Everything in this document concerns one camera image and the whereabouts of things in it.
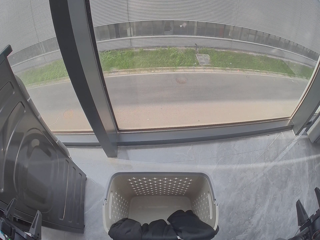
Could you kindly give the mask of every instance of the building window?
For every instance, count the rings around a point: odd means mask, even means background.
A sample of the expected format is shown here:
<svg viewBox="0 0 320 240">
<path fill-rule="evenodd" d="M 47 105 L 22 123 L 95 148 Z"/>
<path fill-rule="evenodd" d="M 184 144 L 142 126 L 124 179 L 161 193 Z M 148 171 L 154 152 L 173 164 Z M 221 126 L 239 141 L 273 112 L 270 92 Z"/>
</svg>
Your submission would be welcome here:
<svg viewBox="0 0 320 240">
<path fill-rule="evenodd" d="M 163 26 L 162 20 L 153 20 L 152 21 L 152 34 L 154 36 L 163 35 Z"/>
<path fill-rule="evenodd" d="M 119 35 L 121 38 L 127 38 L 131 36 L 129 22 L 119 23 Z"/>
<path fill-rule="evenodd" d="M 174 22 L 172 20 L 164 21 L 164 34 L 173 35 L 174 34 Z"/>
<path fill-rule="evenodd" d="M 151 36 L 152 35 L 152 22 L 151 21 L 142 21 L 141 22 L 141 35 L 142 36 Z"/>
<path fill-rule="evenodd" d="M 109 25 L 109 34 L 110 34 L 110 39 L 116 38 L 115 24 Z"/>
<path fill-rule="evenodd" d="M 251 29 L 248 35 L 248 41 L 253 42 L 256 35 L 256 30 Z"/>
<path fill-rule="evenodd" d="M 194 21 L 189 21 L 188 22 L 188 35 L 189 36 L 194 36 L 195 34 L 196 34 L 195 22 Z"/>
<path fill-rule="evenodd" d="M 224 26 L 224 24 L 217 24 L 216 32 L 214 34 L 215 37 L 223 38 Z"/>
<path fill-rule="evenodd" d="M 241 34 L 241 27 L 234 26 L 233 27 L 233 33 L 232 33 L 232 39 L 239 40 Z"/>
<path fill-rule="evenodd" d="M 233 26 L 226 25 L 223 33 L 224 38 L 232 38 Z"/>
<path fill-rule="evenodd" d="M 173 23 L 174 35 L 188 35 L 188 21 L 175 20 Z"/>
<path fill-rule="evenodd" d="M 206 23 L 202 21 L 197 22 L 197 36 L 205 36 L 206 35 Z"/>
</svg>

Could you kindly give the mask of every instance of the marble floor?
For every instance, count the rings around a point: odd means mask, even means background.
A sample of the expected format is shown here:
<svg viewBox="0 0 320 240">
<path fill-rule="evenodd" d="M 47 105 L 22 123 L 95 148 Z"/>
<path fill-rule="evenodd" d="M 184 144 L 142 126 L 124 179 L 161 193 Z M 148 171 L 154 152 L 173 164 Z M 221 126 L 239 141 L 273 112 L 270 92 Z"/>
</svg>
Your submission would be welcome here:
<svg viewBox="0 0 320 240">
<path fill-rule="evenodd" d="M 102 203 L 111 174 L 135 171 L 204 171 L 213 179 L 219 205 L 214 239 L 259 240 L 293 237 L 295 203 L 308 215 L 319 208 L 320 145 L 284 131 L 249 138 L 159 146 L 122 146 L 118 158 L 99 148 L 69 149 L 87 174 L 84 234 L 42 228 L 42 239 L 110 239 L 102 225 Z"/>
</svg>

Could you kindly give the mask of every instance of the laundry basket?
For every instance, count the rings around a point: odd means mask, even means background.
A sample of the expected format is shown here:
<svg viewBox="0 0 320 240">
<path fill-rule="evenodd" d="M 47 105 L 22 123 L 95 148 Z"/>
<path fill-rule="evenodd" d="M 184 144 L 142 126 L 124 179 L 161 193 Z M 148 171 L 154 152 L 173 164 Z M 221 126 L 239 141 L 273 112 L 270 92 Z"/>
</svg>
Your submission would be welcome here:
<svg viewBox="0 0 320 240">
<path fill-rule="evenodd" d="M 211 178 L 201 172 L 117 172 L 107 185 L 102 207 L 106 232 L 123 218 L 143 223 L 192 210 L 214 230 L 218 204 Z"/>
</svg>

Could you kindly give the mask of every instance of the black fabric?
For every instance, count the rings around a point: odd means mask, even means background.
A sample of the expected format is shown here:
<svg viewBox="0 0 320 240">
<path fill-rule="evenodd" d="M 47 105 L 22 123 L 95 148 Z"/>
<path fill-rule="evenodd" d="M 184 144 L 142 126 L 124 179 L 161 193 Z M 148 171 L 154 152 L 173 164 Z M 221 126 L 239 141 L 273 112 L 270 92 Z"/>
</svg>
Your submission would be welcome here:
<svg viewBox="0 0 320 240">
<path fill-rule="evenodd" d="M 158 219 L 142 225 L 142 240 L 177 240 L 177 234 L 171 225 Z"/>
<path fill-rule="evenodd" d="M 210 240 L 216 235 L 215 230 L 191 210 L 177 210 L 169 216 L 168 222 L 183 240 Z"/>
<path fill-rule="evenodd" d="M 123 218 L 112 224 L 108 232 L 114 240 L 141 240 L 141 224 L 130 218 Z"/>
</svg>

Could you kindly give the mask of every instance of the asphalt road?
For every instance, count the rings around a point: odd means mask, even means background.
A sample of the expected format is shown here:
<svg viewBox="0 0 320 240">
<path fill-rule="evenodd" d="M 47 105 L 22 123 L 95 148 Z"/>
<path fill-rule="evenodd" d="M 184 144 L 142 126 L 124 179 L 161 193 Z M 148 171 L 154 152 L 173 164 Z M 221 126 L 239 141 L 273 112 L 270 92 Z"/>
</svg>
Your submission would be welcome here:
<svg viewBox="0 0 320 240">
<path fill-rule="evenodd" d="M 186 83 L 178 83 L 177 78 L 185 78 Z M 215 72 L 119 75 L 106 77 L 105 81 L 120 128 L 215 123 L 212 122 L 212 117 L 219 122 L 228 122 L 234 115 L 229 113 L 230 118 L 220 118 L 220 114 L 239 109 L 243 114 L 257 109 L 265 111 L 264 116 L 259 111 L 254 112 L 254 120 L 255 117 L 272 118 L 270 113 L 277 117 L 278 111 L 288 114 L 289 110 L 294 109 L 308 83 L 307 80 L 274 75 Z M 28 91 L 51 129 L 90 129 L 70 82 L 48 84 Z M 270 105 L 275 112 L 269 111 Z M 205 116 L 210 117 L 207 121 L 206 118 L 193 119 L 192 114 L 205 114 L 209 109 L 214 109 L 219 114 L 208 114 Z M 181 118 L 188 117 L 189 113 L 190 119 L 183 121 Z M 152 115 L 156 117 L 144 125 L 143 118 L 149 121 Z M 177 119 L 168 125 L 168 118 Z"/>
</svg>

